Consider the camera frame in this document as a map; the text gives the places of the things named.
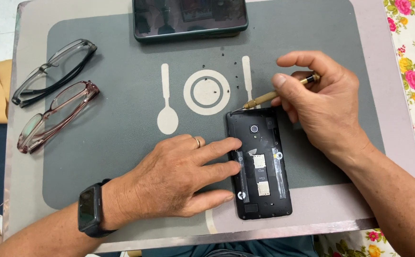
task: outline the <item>hand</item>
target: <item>hand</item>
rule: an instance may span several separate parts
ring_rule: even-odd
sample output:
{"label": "hand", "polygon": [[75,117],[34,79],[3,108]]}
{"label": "hand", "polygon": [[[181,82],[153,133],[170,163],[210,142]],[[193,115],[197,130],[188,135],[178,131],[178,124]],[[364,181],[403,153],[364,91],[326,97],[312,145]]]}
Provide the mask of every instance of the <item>hand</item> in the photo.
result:
{"label": "hand", "polygon": [[203,165],[238,149],[241,141],[226,138],[205,145],[202,137],[196,138],[200,141],[199,149],[197,140],[187,134],[159,142],[136,168],[103,186],[114,185],[114,194],[122,199],[118,204],[126,222],[191,217],[234,198],[228,190],[195,192],[239,172],[241,167],[236,161]]}
{"label": "hand", "polygon": [[318,83],[306,86],[299,80],[308,71],[275,74],[271,81],[280,97],[271,105],[281,104],[291,122],[299,120],[310,142],[331,161],[369,144],[358,122],[359,82],[354,73],[319,51],[290,52],[279,57],[277,65],[308,67],[320,74]]}

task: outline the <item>wedding ring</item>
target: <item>wedding ring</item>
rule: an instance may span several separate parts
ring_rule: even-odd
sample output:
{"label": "wedding ring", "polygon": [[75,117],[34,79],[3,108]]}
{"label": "wedding ring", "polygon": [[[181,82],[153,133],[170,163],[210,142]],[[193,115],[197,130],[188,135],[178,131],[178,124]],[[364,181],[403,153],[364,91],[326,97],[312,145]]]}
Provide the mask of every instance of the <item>wedding ring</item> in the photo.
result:
{"label": "wedding ring", "polygon": [[198,138],[196,138],[196,137],[193,137],[195,140],[196,140],[196,142],[198,143],[198,147],[197,147],[197,149],[198,148],[200,148],[201,147],[201,142],[200,142],[200,140],[198,139]]}

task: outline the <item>smartphone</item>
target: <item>smartphone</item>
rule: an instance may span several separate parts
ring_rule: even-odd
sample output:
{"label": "smartphone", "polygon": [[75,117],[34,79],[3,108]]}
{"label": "smartphone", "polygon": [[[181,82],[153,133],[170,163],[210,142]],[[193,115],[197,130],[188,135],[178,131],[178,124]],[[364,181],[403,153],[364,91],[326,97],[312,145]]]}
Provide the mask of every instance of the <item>smartphone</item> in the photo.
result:
{"label": "smartphone", "polygon": [[241,219],[290,215],[290,191],[274,108],[227,113],[228,136],[242,141],[228,154],[241,170],[234,175],[236,207]]}
{"label": "smartphone", "polygon": [[142,43],[231,37],[249,25],[245,0],[133,0],[133,23]]}

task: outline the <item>fingernail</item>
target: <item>fingernail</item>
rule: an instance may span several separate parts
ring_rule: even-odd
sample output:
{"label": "fingernail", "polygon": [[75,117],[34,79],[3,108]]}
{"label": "fingernail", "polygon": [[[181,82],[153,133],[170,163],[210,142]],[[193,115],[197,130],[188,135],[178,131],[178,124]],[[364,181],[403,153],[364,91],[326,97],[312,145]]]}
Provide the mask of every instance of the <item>fingernail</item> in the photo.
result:
{"label": "fingernail", "polygon": [[228,196],[227,198],[225,198],[225,200],[223,202],[224,203],[227,203],[227,202],[233,200],[233,198],[234,198],[234,194],[231,194],[230,196]]}
{"label": "fingernail", "polygon": [[286,80],[287,79],[285,78],[285,76],[283,74],[277,73],[276,75],[274,75],[272,77],[271,82],[272,82],[272,85],[275,88],[278,89],[278,88],[280,88],[285,83]]}

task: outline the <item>phone camera lens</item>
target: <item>phone camera lens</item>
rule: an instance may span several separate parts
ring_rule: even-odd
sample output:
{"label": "phone camera lens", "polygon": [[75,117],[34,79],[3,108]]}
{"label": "phone camera lens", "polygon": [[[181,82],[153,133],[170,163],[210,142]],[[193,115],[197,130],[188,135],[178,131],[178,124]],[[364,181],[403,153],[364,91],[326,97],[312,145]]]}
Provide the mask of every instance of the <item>phone camera lens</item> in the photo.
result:
{"label": "phone camera lens", "polygon": [[252,125],[252,126],[250,126],[250,131],[251,131],[252,133],[256,133],[256,132],[258,132],[258,126],[257,126],[257,125]]}

